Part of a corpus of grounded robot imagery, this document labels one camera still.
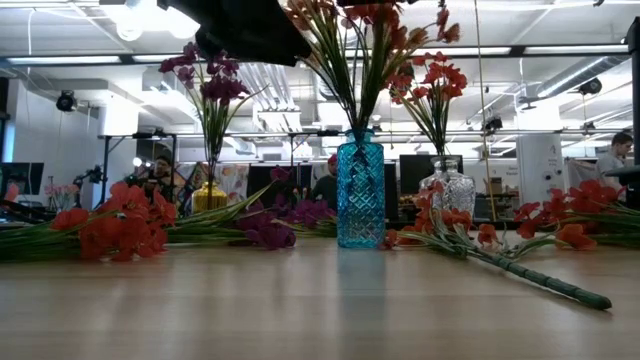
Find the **yellow vase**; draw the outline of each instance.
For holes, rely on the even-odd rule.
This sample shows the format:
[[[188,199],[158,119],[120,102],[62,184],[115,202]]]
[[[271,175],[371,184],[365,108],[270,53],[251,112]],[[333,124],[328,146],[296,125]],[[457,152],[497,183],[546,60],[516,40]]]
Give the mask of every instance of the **yellow vase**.
[[[200,188],[200,190],[196,190],[193,192],[193,195],[191,196],[193,214],[227,206],[229,197],[227,197],[227,194],[224,191],[218,189],[218,184],[216,184],[215,182],[211,187],[211,193],[211,208],[208,208],[209,183],[205,182],[204,184],[202,184],[202,188]]]

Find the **studio light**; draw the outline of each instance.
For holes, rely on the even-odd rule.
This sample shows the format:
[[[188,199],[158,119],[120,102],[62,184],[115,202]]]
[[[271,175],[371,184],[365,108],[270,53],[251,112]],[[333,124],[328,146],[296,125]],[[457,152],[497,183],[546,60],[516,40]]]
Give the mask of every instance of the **studio light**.
[[[56,101],[56,108],[62,112],[73,112],[78,108],[78,101],[73,96],[72,90],[63,90]]]

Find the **desk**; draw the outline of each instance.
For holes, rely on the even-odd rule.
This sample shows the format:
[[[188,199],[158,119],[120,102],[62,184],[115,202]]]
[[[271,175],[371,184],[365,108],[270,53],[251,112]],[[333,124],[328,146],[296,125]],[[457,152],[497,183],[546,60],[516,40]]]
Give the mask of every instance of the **desk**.
[[[426,250],[172,248],[125,264],[0,265],[0,358],[640,358],[640,252],[545,249],[522,263],[613,309]]]

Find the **clear glass vase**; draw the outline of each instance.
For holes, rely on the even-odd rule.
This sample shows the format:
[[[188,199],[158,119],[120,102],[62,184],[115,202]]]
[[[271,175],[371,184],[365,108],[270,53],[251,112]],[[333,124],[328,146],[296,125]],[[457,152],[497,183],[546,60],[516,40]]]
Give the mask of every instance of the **clear glass vase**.
[[[348,131],[338,148],[338,245],[377,248],[385,236],[384,148],[373,131]]]
[[[473,216],[476,205],[476,183],[471,176],[458,172],[455,158],[437,156],[431,159],[435,173],[420,181],[420,189],[433,189],[436,182],[444,188],[443,193],[434,193],[431,207],[437,210],[458,209]]]

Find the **spotlight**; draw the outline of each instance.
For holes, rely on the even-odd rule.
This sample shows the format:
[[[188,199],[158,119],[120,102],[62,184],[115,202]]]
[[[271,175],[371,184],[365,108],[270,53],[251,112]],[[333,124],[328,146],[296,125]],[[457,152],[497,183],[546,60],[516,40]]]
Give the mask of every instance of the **spotlight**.
[[[73,112],[78,108],[78,101],[73,96],[73,90],[62,90],[58,101],[56,101],[56,107],[63,112]]]
[[[499,129],[502,129],[502,118],[500,115],[494,115],[484,125],[485,136],[493,135]]]
[[[598,80],[598,78],[591,79],[586,83],[580,85],[580,87],[578,88],[578,92],[583,96],[587,94],[595,95],[599,93],[600,90],[602,90],[602,83],[600,82],[600,80]]]

